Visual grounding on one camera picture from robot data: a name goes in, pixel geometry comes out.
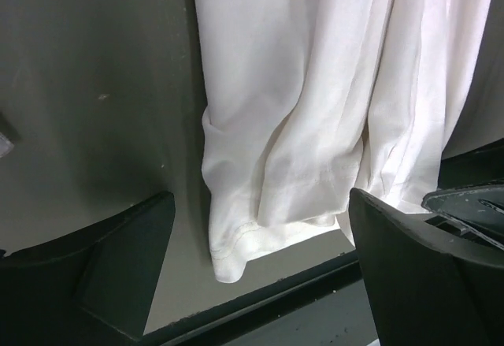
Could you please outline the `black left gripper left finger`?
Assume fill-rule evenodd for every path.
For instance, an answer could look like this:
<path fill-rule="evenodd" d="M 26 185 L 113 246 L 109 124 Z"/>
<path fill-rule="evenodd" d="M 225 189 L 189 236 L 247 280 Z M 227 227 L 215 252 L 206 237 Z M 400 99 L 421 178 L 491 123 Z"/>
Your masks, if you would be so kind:
<path fill-rule="evenodd" d="M 3 345 L 133 345 L 143 338 L 175 219 L 170 192 L 1 255 Z"/>

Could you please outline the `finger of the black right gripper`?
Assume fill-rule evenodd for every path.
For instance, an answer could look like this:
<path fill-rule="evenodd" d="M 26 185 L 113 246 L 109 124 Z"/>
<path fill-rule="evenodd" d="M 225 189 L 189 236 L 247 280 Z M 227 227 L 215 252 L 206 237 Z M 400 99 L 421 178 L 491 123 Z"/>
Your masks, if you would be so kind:
<path fill-rule="evenodd" d="M 503 249 L 503 184 L 438 190 L 424 197 L 422 207 Z"/>

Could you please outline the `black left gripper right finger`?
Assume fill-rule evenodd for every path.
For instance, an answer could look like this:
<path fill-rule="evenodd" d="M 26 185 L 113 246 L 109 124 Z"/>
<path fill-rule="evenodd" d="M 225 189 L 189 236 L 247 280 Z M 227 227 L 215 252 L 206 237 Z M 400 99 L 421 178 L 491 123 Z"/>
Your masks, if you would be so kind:
<path fill-rule="evenodd" d="M 350 225 L 382 345 L 501 345 L 503 252 L 438 229 L 360 189 Z"/>

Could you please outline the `white and green t shirt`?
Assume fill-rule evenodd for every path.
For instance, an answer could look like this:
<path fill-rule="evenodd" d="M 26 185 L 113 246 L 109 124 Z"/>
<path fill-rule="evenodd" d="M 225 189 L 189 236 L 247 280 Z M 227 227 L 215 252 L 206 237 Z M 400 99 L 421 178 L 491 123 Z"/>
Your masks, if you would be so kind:
<path fill-rule="evenodd" d="M 422 212 L 491 0 L 195 0 L 215 277 L 339 229 L 360 188 Z"/>

